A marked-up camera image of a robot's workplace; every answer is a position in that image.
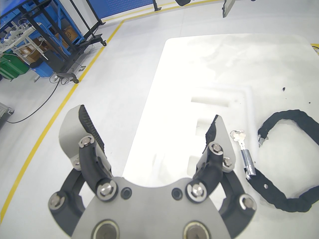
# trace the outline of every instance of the key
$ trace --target key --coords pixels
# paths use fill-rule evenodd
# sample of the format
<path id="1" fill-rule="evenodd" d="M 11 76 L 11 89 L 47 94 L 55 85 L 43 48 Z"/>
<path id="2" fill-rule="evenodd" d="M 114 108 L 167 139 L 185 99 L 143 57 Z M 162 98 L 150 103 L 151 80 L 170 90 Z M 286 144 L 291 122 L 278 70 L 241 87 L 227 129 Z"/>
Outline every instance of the key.
<path id="1" fill-rule="evenodd" d="M 230 136 L 234 139 L 234 141 L 238 142 L 241 150 L 242 157 L 244 159 L 245 168 L 247 170 L 248 175 L 256 175 L 256 170 L 253 164 L 253 160 L 251 158 L 250 152 L 245 147 L 245 137 L 246 134 L 243 130 L 234 130 L 230 132 Z"/>

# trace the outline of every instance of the yellow floor line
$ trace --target yellow floor line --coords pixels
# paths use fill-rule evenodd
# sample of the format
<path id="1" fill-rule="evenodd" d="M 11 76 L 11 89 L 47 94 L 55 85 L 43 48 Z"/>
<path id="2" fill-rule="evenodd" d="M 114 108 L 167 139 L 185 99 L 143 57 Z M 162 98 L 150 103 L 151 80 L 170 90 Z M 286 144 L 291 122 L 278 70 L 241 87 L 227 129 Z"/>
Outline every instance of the yellow floor line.
<path id="1" fill-rule="evenodd" d="M 111 39 L 113 38 L 113 36 L 116 34 L 116 32 L 119 30 L 119 28 L 122 26 L 122 24 L 124 23 L 124 20 L 116 27 L 116 29 L 113 31 L 113 33 L 110 35 L 110 37 L 107 39 L 107 43 L 109 43 L 111 41 Z M 95 57 L 92 59 L 92 61 L 90 62 L 90 64 L 84 69 L 82 75 L 80 76 L 79 80 L 81 81 L 84 76 L 88 73 L 88 71 L 90 70 L 90 68 L 92 67 L 92 65 L 94 64 L 94 62 L 97 60 L 97 58 L 99 57 L 99 55 L 102 53 L 102 51 L 105 49 L 105 47 L 102 47 L 97 54 L 95 55 Z M 41 133 L 40 137 L 38 138 L 37 142 L 35 143 L 34 147 L 32 148 L 29 156 L 27 157 L 26 161 L 24 162 L 10 192 L 9 195 L 1 209 L 0 212 L 0 224 L 3 221 L 3 218 L 5 216 L 5 213 L 7 212 L 7 209 L 9 207 L 9 204 L 14 196 L 15 191 L 17 190 L 17 187 L 23 177 L 23 175 L 25 174 L 26 169 L 28 168 L 33 156 L 35 155 L 35 152 L 37 151 L 37 149 L 39 148 L 41 142 L 43 141 L 44 137 L 46 136 L 46 134 L 48 133 L 49 129 L 51 128 L 51 126 L 53 125 L 54 121 L 56 120 L 57 116 L 60 114 L 61 110 L 64 108 L 65 104 L 67 103 L 67 101 L 70 99 L 70 97 L 72 96 L 72 94 L 74 93 L 75 89 L 78 87 L 78 84 L 74 84 L 73 87 L 71 88 L 71 90 L 69 91 L 69 93 L 66 95 L 65 99 L 62 101 L 61 105 L 58 107 L 58 109 L 56 110 L 56 112 L 54 113 L 54 115 L 52 116 L 52 118 L 50 119 L 49 123 L 47 124 L 47 126 L 44 128 L 43 132 Z"/>

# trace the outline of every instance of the white floor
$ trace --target white floor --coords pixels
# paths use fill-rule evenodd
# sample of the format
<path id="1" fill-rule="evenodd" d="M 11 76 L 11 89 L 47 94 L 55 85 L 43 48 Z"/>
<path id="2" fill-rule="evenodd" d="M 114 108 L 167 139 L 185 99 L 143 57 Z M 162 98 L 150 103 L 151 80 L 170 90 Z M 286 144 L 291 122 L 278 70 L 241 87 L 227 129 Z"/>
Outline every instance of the white floor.
<path id="1" fill-rule="evenodd" d="M 223 33 L 281 33 L 298 34 L 309 43 L 319 43 L 319 0 L 236 1 L 225 19 L 221 6 L 216 3 L 169 11 L 127 21 L 121 26 L 37 150 L 1 223 L 1 239 L 67 238 L 51 217 L 47 201 L 72 168 L 58 143 L 59 127 L 70 108 L 85 104 L 105 143 L 114 175 L 122 175 L 167 39 Z M 103 38 L 107 39 L 115 28 L 116 25 L 100 27 Z M 85 57 L 82 65 L 90 63 L 98 47 Z M 10 121 L 30 114 L 54 89 L 55 85 L 47 79 L 33 83 L 33 76 L 29 71 L 12 82 L 0 82 L 0 102 L 15 109 Z M 5 124 L 1 129 L 1 208 L 28 154 L 71 87 L 59 86 L 34 116 L 22 123 Z M 90 196 L 83 198 L 84 204 L 90 199 Z M 313 232 L 310 231 L 309 238 L 315 238 Z M 271 231 L 269 235 L 276 238 Z"/>

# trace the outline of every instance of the cardboard box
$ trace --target cardboard box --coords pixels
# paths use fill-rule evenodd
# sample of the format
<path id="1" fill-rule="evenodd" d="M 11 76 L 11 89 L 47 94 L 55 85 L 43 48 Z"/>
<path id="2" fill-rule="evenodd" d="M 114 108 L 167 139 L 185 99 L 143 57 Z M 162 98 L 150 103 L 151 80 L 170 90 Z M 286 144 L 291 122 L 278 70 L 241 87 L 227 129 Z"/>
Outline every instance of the cardboard box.
<path id="1" fill-rule="evenodd" d="M 63 33 L 65 33 L 65 35 L 68 37 L 68 39 L 70 39 L 71 42 L 73 42 L 78 37 L 78 34 L 75 32 L 75 30 L 70 25 L 63 30 Z M 56 33 L 54 36 L 57 37 L 57 40 L 59 41 L 59 39 L 58 39 L 59 33 Z M 63 38 L 62 38 L 62 45 L 65 48 L 68 48 L 68 46 L 69 46 Z"/>
<path id="2" fill-rule="evenodd" d="M 39 41 L 37 38 L 33 39 L 33 42 L 43 51 L 54 50 L 54 48 L 47 41 Z M 19 50 L 19 53 L 23 55 L 23 58 L 27 59 L 30 63 L 37 61 L 41 54 L 38 50 L 35 50 L 33 45 L 28 45 Z"/>

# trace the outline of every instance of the blue storage bin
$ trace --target blue storage bin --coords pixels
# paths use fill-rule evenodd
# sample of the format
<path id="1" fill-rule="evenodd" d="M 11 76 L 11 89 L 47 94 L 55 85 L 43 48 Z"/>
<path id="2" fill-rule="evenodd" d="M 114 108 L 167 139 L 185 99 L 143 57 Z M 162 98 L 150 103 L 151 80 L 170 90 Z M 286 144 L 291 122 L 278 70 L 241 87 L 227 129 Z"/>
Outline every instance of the blue storage bin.
<path id="1" fill-rule="evenodd" d="M 42 62 L 39 66 L 38 64 L 31 63 L 30 68 L 36 72 L 41 77 L 50 77 L 53 74 L 53 70 L 51 67 L 48 66 L 46 62 Z"/>

